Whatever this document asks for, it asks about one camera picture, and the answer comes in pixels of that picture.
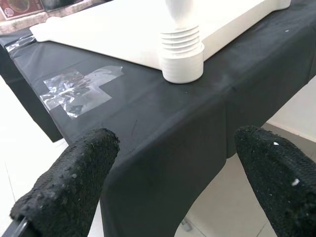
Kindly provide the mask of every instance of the white board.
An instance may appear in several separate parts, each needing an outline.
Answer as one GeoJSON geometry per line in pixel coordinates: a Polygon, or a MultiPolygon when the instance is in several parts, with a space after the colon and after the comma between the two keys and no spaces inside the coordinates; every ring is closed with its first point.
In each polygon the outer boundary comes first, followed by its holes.
{"type": "MultiPolygon", "coordinates": [[[[204,60],[291,0],[197,0],[204,60]]],[[[31,27],[37,41],[54,41],[160,69],[163,0],[114,0],[31,27]]]]}

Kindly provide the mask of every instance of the white plastic cylinder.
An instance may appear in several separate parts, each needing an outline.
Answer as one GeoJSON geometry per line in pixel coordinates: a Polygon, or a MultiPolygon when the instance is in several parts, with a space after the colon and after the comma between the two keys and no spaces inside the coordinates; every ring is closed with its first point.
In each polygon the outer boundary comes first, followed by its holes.
{"type": "Polygon", "coordinates": [[[189,83],[203,74],[204,45],[197,19],[196,0],[165,0],[159,61],[169,82],[189,83]]]}

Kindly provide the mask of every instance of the table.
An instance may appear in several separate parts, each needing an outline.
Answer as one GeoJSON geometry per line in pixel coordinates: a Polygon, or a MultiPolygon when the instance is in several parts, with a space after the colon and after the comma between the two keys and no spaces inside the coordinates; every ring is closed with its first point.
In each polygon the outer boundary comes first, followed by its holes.
{"type": "MultiPolygon", "coordinates": [[[[316,74],[315,11],[314,0],[293,0],[184,85],[166,82],[154,69],[52,42],[31,42],[9,56],[37,97],[47,92],[44,80],[69,69],[86,75],[122,66],[123,76],[101,86],[112,96],[108,102],[74,120],[60,107],[49,114],[68,143],[99,127],[121,141],[100,198],[105,235],[170,237],[234,154],[234,131],[263,125],[316,74]]],[[[0,43],[29,34],[1,36],[0,43]]]]}

